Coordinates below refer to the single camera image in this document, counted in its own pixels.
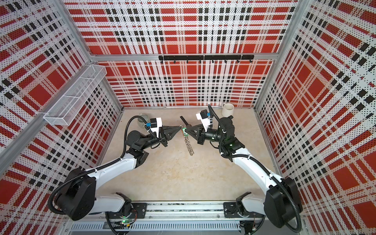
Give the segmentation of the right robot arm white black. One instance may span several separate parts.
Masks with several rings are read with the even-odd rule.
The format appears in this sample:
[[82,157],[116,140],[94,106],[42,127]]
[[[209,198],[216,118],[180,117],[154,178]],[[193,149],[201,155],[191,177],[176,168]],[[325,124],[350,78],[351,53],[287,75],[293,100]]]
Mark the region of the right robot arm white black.
[[264,166],[235,136],[231,117],[220,118],[218,127],[213,128],[210,118],[196,126],[186,127],[185,133],[203,145],[206,141],[218,143],[222,158],[244,170],[260,187],[264,198],[246,192],[236,199],[231,214],[250,217],[252,213],[265,216],[277,228],[284,226],[299,233],[302,230],[303,211],[298,187],[291,178],[284,178]]

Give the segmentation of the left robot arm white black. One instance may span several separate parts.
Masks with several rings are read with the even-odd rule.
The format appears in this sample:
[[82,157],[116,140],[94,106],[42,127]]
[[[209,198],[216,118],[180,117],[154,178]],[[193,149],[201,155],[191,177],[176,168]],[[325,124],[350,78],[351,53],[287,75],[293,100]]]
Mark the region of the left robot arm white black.
[[161,144],[167,147],[181,126],[162,126],[157,131],[144,135],[131,131],[124,140],[124,150],[120,157],[106,164],[81,170],[72,170],[64,183],[51,193],[48,209],[66,215],[73,221],[101,212],[119,212],[130,208],[131,200],[122,193],[110,196],[98,195],[97,190],[117,176],[141,166],[149,153],[145,149]]

